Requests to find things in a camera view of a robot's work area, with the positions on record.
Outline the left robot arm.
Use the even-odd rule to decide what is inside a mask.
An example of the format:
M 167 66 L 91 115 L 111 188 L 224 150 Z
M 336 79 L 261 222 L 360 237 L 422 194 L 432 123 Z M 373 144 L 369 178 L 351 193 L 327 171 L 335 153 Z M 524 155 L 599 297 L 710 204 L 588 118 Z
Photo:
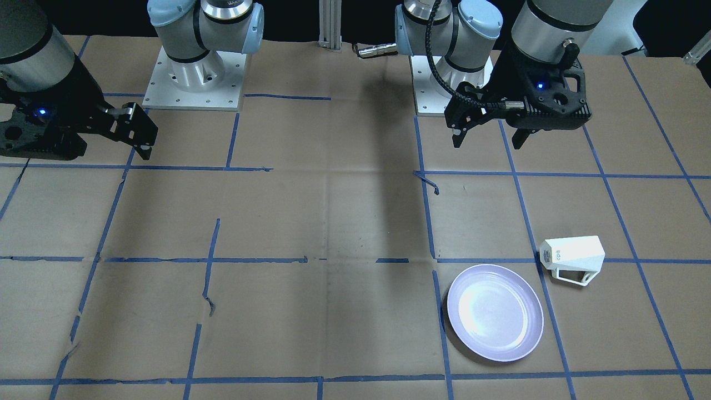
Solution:
M 404 1 L 396 8 L 401 54 L 424 56 L 434 83 L 449 96 L 443 113 L 455 148 L 493 119 L 515 128 L 520 149 L 541 130 L 575 130 L 592 118 L 580 48 L 610 1 L 525 1 L 488 82 L 485 70 L 503 28 L 488 1 Z

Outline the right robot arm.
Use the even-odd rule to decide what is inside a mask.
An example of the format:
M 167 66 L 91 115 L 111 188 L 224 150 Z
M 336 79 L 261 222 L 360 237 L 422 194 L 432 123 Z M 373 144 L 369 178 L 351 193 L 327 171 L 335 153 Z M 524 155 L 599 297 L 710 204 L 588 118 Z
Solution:
M 254 1 L 149 1 L 150 23 L 181 91 L 218 88 L 219 52 L 256 53 L 264 8 Z M 135 102 L 114 107 L 35 1 L 2 2 L 2 156 L 71 161 L 84 156 L 82 134 L 123 142 L 148 160 L 157 125 Z

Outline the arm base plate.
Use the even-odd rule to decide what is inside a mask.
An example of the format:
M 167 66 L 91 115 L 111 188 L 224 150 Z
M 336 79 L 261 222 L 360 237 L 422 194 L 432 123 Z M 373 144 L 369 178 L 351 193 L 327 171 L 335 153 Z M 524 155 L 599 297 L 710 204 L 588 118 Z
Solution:
M 452 95 L 437 83 L 426 56 L 410 56 L 409 60 L 417 114 L 427 117 L 443 117 Z M 487 58 L 482 70 L 474 73 L 455 70 L 440 56 L 434 56 L 433 60 L 440 76 L 447 81 L 452 89 L 456 89 L 462 82 L 472 84 L 476 88 L 483 88 L 488 83 L 493 71 L 491 57 Z
M 239 111 L 249 56 L 211 51 L 200 61 L 178 63 L 162 48 L 142 106 L 173 111 Z

